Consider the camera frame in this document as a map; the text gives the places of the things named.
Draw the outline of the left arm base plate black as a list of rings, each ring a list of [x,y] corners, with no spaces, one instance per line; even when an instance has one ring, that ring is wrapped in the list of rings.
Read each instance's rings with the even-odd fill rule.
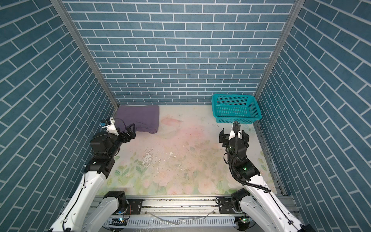
[[[131,215],[140,215],[143,205],[143,199],[127,199],[128,203],[128,214]]]

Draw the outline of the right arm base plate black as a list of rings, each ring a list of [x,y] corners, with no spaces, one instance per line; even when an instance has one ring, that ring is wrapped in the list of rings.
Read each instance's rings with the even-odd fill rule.
[[[220,214],[233,214],[235,213],[233,209],[233,204],[231,198],[226,197],[216,197],[215,202],[218,206]]]

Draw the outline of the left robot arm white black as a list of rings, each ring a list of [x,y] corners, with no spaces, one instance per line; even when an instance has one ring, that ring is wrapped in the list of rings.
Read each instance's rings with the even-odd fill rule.
[[[95,211],[88,214],[98,190],[109,177],[121,145],[136,137],[135,124],[119,130],[113,122],[102,126],[105,130],[96,133],[90,141],[93,157],[72,198],[50,227],[51,232],[97,232],[112,214],[124,214],[128,210],[124,191],[109,191]]]

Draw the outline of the purple trousers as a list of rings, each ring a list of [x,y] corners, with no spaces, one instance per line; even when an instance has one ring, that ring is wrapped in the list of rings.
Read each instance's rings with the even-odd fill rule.
[[[135,124],[136,131],[155,134],[159,128],[159,106],[119,106],[115,117],[115,127],[123,131]]]

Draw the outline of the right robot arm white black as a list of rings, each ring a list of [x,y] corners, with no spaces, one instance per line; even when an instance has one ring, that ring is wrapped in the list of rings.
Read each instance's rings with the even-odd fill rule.
[[[247,214],[265,232],[314,231],[311,225],[304,225],[284,206],[247,157],[249,135],[241,129],[240,123],[235,121],[229,134],[221,131],[219,142],[226,149],[223,159],[233,179],[243,186],[231,196],[237,213]]]

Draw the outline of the teal plastic basket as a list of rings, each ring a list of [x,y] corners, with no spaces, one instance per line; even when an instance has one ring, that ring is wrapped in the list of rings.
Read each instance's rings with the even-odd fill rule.
[[[251,95],[214,94],[212,111],[217,123],[253,124],[262,119],[258,102]]]

